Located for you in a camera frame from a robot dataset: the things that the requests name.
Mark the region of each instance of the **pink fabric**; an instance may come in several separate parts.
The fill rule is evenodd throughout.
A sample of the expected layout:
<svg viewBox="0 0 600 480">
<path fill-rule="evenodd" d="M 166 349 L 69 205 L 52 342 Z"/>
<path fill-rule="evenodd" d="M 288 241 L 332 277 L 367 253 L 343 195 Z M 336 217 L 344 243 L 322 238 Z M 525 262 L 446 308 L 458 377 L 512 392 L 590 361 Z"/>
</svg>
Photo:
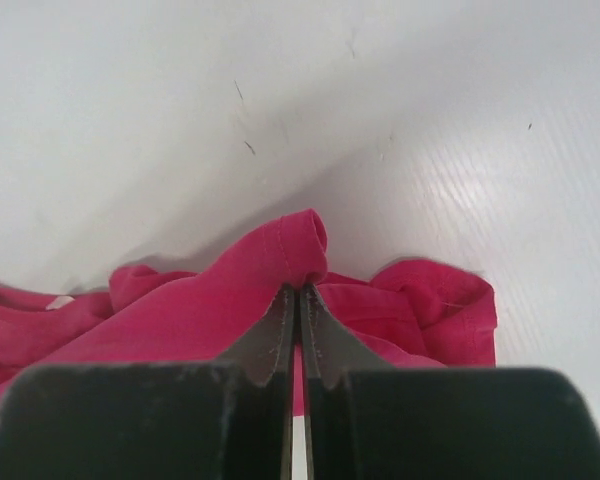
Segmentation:
<svg viewBox="0 0 600 480">
<path fill-rule="evenodd" d="M 327 272 L 318 215 L 262 225 L 205 272 L 122 267 L 109 292 L 56 298 L 0 287 L 0 395 L 27 365 L 209 360 L 267 310 L 282 283 L 317 283 L 344 325 L 402 367 L 495 363 L 493 290 L 479 277 L 429 260 L 406 260 L 364 282 Z M 302 414 L 296 362 L 294 413 Z"/>
</svg>

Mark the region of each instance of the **scratch mark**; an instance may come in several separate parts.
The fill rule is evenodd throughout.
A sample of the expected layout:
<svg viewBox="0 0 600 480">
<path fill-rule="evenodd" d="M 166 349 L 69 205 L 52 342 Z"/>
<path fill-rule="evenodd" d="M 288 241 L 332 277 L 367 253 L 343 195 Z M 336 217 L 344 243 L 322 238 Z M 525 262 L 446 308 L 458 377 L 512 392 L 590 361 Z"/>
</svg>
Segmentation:
<svg viewBox="0 0 600 480">
<path fill-rule="evenodd" d="M 240 95 L 240 100 L 242 100 L 242 103 L 244 103 L 244 97 L 242 96 L 242 92 L 240 91 L 240 87 L 238 86 L 238 81 L 234 80 L 233 83 L 236 86 L 236 90 L 238 91 L 238 95 Z"/>
<path fill-rule="evenodd" d="M 353 48 L 353 40 L 347 40 L 347 47 L 349 47 L 349 52 L 351 52 L 351 59 L 356 59 L 356 51 Z"/>
<path fill-rule="evenodd" d="M 251 150 L 251 153 L 253 153 L 254 155 L 256 154 L 256 151 L 253 149 L 253 147 L 251 145 L 249 145 L 249 142 L 247 142 L 246 140 L 244 141 L 244 144 L 249 147 L 249 150 Z"/>
<path fill-rule="evenodd" d="M 220 372 L 218 372 L 218 369 L 216 368 L 211 367 L 209 369 L 209 375 L 211 375 L 211 380 L 213 380 L 215 383 L 220 383 L 220 380 L 222 380 Z"/>
<path fill-rule="evenodd" d="M 351 52 L 351 59 L 356 59 L 356 50 L 353 47 L 353 42 L 356 41 L 356 35 L 358 34 L 358 30 L 356 28 L 351 29 L 351 40 L 347 40 L 345 43 L 347 47 L 349 47 L 349 52 Z"/>
<path fill-rule="evenodd" d="M 227 447 L 229 427 L 236 410 L 236 385 L 235 375 L 231 375 L 225 384 L 222 397 L 222 414 L 220 415 L 220 448 L 218 449 L 218 460 L 224 460 L 224 452 Z"/>
</svg>

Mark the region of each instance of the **stitched seam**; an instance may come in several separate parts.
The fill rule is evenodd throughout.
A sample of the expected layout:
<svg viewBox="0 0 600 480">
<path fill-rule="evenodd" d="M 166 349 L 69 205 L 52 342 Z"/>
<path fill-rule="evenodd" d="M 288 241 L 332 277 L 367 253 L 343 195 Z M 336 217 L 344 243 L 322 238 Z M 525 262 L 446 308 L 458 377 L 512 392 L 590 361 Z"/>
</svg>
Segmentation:
<svg viewBox="0 0 600 480">
<path fill-rule="evenodd" d="M 284 257 L 284 263 L 287 266 L 287 274 L 289 275 L 289 280 L 292 281 L 293 279 L 291 278 L 291 266 L 289 265 L 287 253 L 284 251 L 284 245 L 282 245 L 282 218 L 278 220 L 278 244 L 280 245 L 280 251 L 282 252 L 282 256 Z"/>
<path fill-rule="evenodd" d="M 318 359 L 318 348 L 316 346 L 316 339 L 313 335 L 313 328 L 311 327 L 311 321 L 312 321 L 312 317 L 313 317 L 313 312 L 312 312 L 312 304 L 311 304 L 311 300 L 314 300 L 314 292 L 310 292 L 310 295 L 308 296 L 310 297 L 310 299 L 308 298 L 308 302 L 307 303 L 307 320 L 309 321 L 309 334 L 311 335 L 311 345 L 313 346 L 313 351 L 315 353 L 314 355 L 314 359 L 316 362 L 316 370 L 318 371 L 318 375 L 320 376 L 320 378 L 322 378 L 322 372 L 320 372 L 320 361 Z"/>
<path fill-rule="evenodd" d="M 280 325 L 280 330 L 278 331 L 278 341 L 277 341 L 277 347 L 276 347 L 276 358 L 273 362 L 273 367 L 271 368 L 271 373 L 269 373 L 269 376 L 267 377 L 267 379 L 265 380 L 265 384 L 269 383 L 269 380 L 271 380 L 271 378 L 273 377 L 273 375 L 276 373 L 276 368 L 278 368 L 278 361 L 280 360 L 280 350 L 282 350 L 281 348 L 281 342 L 282 342 L 282 335 L 284 333 L 284 327 L 287 324 L 287 322 L 289 321 L 289 312 L 288 312 L 288 308 L 286 308 L 289 305 L 289 293 L 285 290 L 284 292 L 284 317 L 282 319 L 281 325 Z"/>
</svg>

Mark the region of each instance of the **white surface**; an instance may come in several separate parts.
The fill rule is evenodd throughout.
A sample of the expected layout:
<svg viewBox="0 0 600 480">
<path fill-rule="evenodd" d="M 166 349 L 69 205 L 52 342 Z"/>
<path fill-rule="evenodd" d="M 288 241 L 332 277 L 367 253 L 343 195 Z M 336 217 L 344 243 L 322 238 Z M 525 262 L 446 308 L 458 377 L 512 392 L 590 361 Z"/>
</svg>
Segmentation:
<svg viewBox="0 0 600 480">
<path fill-rule="evenodd" d="M 293 417 L 293 454 L 291 456 L 291 478 L 306 480 L 307 440 L 304 435 L 304 417 Z"/>
<path fill-rule="evenodd" d="M 0 2 L 0 282 L 199 269 L 309 206 L 343 273 L 484 274 L 500 363 L 600 425 L 600 0 Z"/>
</svg>

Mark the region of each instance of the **pink cloth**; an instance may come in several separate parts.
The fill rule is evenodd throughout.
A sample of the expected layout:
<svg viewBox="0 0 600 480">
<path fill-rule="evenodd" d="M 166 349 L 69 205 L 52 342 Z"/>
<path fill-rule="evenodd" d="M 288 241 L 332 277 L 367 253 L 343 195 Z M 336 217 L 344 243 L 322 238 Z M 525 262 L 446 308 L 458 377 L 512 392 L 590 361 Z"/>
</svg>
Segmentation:
<svg viewBox="0 0 600 480">
<path fill-rule="evenodd" d="M 328 273 L 326 247 L 320 218 L 307 210 L 262 225 L 200 274 L 122 267 L 108 293 L 56 310 L 46 310 L 56 296 L 0 287 L 0 395 L 33 363 L 212 359 L 262 317 L 283 283 L 318 284 L 334 316 L 395 365 L 494 365 L 496 313 L 484 280 L 419 259 L 363 282 Z M 302 414 L 296 367 L 294 413 Z"/>
</svg>

